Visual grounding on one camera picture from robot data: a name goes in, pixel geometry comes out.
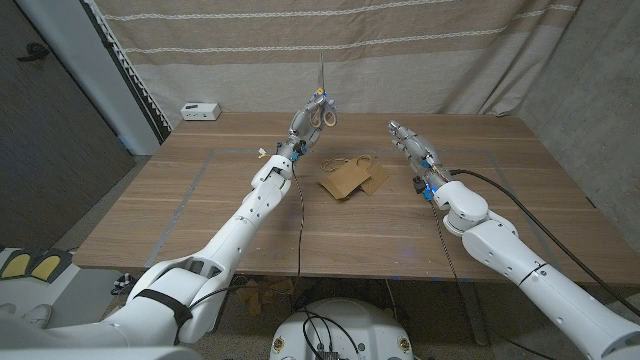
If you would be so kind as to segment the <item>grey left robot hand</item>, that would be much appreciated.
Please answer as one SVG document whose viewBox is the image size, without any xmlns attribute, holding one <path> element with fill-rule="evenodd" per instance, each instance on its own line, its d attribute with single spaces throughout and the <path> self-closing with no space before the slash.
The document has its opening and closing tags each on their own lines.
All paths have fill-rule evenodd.
<svg viewBox="0 0 640 360">
<path fill-rule="evenodd" d="M 278 146 L 276 153 L 291 161 L 305 155 L 317 143 L 325 127 L 334 127 L 337 124 L 336 111 L 333 99 L 314 94 L 294 115 L 287 139 Z"/>
</svg>

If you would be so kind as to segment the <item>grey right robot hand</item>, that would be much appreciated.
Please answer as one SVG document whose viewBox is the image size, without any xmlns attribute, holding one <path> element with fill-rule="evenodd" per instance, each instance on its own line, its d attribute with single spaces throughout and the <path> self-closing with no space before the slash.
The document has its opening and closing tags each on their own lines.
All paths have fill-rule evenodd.
<svg viewBox="0 0 640 360">
<path fill-rule="evenodd" d="M 389 123 L 392 143 L 408 159 L 411 169 L 431 187 L 439 188 L 451 180 L 451 175 L 442 167 L 435 146 L 424 136 L 413 132 L 396 120 Z"/>
</svg>

